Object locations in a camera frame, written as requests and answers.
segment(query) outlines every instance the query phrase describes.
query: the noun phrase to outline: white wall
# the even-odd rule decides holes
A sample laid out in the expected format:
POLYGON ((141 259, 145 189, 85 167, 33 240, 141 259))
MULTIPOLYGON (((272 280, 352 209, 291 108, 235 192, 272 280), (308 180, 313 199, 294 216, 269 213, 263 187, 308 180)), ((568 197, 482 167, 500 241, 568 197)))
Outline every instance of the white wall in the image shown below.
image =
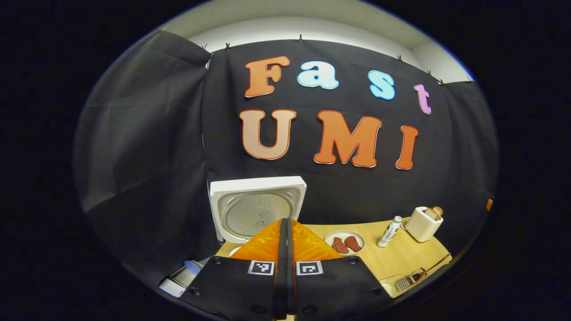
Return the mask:
POLYGON ((474 80, 454 57, 434 41, 423 43, 414 48, 412 52, 424 70, 430 70, 436 79, 442 79, 447 83, 467 81, 466 76, 468 76, 470 80, 474 80))
POLYGON ((232 47, 250 42, 299 39, 299 34, 307 40, 345 43, 395 58, 397 55, 401 55, 406 63, 425 69, 410 49, 392 40, 357 27, 316 18, 271 17, 252 19, 211 29, 194 35, 189 40, 199 46, 208 44, 206 50, 213 52, 226 48, 227 42, 232 47))

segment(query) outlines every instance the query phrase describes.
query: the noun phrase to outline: metal tongs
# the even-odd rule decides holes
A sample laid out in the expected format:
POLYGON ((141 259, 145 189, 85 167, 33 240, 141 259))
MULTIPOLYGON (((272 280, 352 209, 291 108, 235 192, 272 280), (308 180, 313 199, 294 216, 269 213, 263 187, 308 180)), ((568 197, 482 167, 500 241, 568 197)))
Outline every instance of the metal tongs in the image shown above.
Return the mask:
POLYGON ((446 254, 445 257, 440 259, 440 261, 438 261, 436 264, 431 266, 428 270, 425 270, 423 267, 421 267, 420 269, 411 273, 409 276, 405 276, 403 279, 398 280, 395 283, 395 287, 396 287, 397 291, 402 291, 402 290, 408 288, 409 286, 415 284, 416 282, 418 282, 423 277, 427 276, 428 271, 432 270, 434 267, 436 267, 438 264, 440 264, 442 261, 444 261, 449 256, 450 256, 450 253, 446 254))

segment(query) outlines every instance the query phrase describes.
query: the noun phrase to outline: meat piece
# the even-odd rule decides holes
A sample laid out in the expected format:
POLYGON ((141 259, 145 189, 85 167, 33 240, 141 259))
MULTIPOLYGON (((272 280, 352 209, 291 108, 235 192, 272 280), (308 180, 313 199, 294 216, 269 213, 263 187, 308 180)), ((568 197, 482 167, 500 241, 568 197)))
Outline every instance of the meat piece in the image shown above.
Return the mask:
POLYGON ((349 236, 348 238, 346 238, 345 245, 351 250, 353 250, 353 252, 359 252, 361 250, 361 247, 357 243, 357 239, 354 236, 349 236))
POLYGON ((349 249, 347 248, 347 246, 345 246, 345 244, 343 244, 343 241, 340 238, 333 238, 332 247, 338 253, 341 253, 341 254, 349 253, 349 249))

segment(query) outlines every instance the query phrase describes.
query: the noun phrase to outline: orange letter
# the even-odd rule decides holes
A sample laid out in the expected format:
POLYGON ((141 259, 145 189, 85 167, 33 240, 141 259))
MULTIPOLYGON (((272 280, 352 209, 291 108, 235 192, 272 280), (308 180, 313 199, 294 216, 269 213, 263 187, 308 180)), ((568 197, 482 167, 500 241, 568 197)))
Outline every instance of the orange letter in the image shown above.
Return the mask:
POLYGON ((365 116, 357 124, 353 133, 345 122, 345 118, 338 111, 323 110, 317 114, 323 122, 323 136, 321 138, 321 149, 313 157, 316 163, 333 164, 333 144, 337 146, 337 153, 341 163, 346 164, 357 147, 357 155, 351 162, 359 167, 374 167, 377 165, 375 159, 375 147, 377 145, 377 131, 381 128, 381 121, 375 117, 365 116))
POLYGON ((282 70, 279 66, 289 66, 289 59, 285 56, 252 61, 246 65, 250 69, 250 88, 246 90, 246 97, 256 97, 274 92, 274 86, 268 85, 268 78, 277 82, 282 77, 282 70))
POLYGON ((399 170, 409 170, 412 168, 412 150, 415 148, 415 139, 419 135, 419 130, 412 126, 403 126, 400 131, 403 133, 403 146, 395 166, 399 170))
POLYGON ((293 110, 280 109, 272 112, 278 122, 276 126, 276 143, 266 147, 260 143, 260 121, 266 114, 261 110, 244 110, 240 113, 242 125, 242 144, 248 154, 255 158, 272 161, 287 153, 289 148, 289 126, 296 114, 293 110))

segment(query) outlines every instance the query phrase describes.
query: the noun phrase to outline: white bottle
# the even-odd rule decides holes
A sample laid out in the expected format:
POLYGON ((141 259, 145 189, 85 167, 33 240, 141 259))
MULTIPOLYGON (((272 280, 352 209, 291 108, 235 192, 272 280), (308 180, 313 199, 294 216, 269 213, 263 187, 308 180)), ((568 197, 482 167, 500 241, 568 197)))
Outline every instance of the white bottle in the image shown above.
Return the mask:
POLYGON ((402 217, 395 216, 395 218, 393 219, 391 224, 389 224, 389 226, 387 226, 387 229, 385 230, 385 233, 383 234, 383 236, 381 236, 381 238, 377 241, 377 246, 385 247, 385 246, 389 245, 389 242, 392 240, 393 237, 395 237, 396 231, 399 230, 400 221, 402 221, 402 220, 403 220, 402 217))

